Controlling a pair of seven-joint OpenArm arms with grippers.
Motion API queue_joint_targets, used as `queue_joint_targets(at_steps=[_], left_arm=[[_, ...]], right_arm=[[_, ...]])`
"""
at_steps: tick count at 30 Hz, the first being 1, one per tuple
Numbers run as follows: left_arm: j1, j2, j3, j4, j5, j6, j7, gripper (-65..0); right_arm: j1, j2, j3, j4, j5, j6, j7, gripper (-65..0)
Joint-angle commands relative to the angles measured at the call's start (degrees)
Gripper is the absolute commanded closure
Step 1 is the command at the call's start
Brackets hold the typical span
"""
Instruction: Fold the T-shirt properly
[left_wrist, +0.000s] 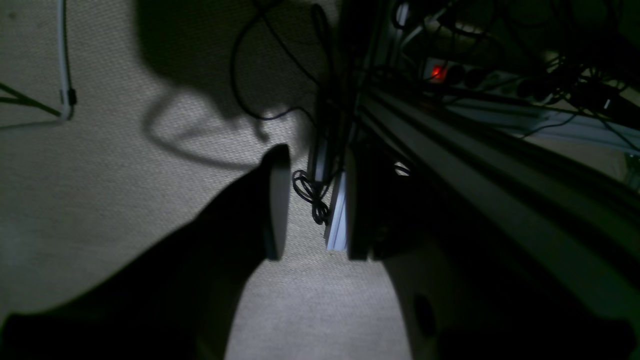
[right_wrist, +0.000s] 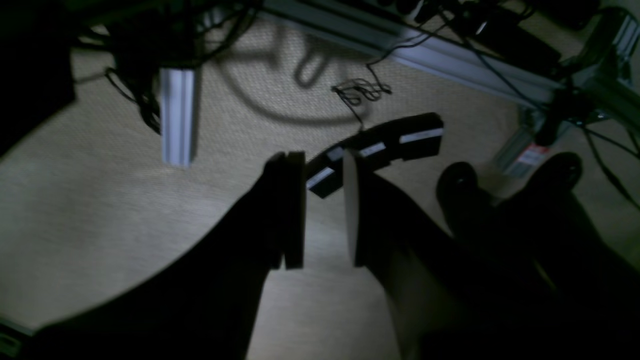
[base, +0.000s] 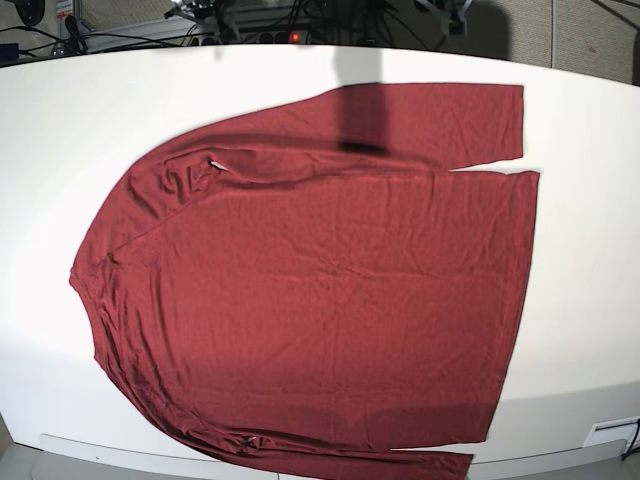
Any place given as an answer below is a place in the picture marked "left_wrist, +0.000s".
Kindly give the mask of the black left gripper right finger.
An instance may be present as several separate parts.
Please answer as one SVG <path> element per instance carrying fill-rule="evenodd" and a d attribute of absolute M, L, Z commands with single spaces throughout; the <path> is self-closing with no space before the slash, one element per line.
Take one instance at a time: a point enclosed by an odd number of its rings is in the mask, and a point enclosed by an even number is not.
<path fill-rule="evenodd" d="M 346 153 L 347 253 L 380 262 L 414 360 L 630 360 L 630 317 L 586 307 L 541 265 L 391 153 Z"/>

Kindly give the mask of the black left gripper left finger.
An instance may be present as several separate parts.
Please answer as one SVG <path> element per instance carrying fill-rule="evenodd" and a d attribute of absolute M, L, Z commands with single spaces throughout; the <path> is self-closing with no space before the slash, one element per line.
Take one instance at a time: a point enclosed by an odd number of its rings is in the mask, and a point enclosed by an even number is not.
<path fill-rule="evenodd" d="M 199 214 L 93 289 L 12 314 L 3 360 L 222 360 L 246 284 L 282 258 L 290 148 L 279 144 Z"/>

